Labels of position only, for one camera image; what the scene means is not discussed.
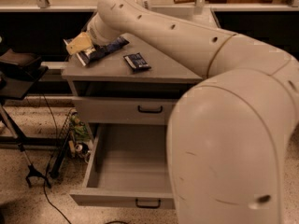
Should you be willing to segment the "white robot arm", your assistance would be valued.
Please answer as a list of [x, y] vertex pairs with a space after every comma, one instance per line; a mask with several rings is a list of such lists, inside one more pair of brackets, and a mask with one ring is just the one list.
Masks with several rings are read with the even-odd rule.
[[[298, 122], [298, 63], [245, 35], [99, 0], [89, 25], [125, 51], [64, 70], [93, 140], [82, 205], [173, 208], [179, 224], [282, 224], [285, 151]], [[135, 73], [125, 53], [140, 53]]]

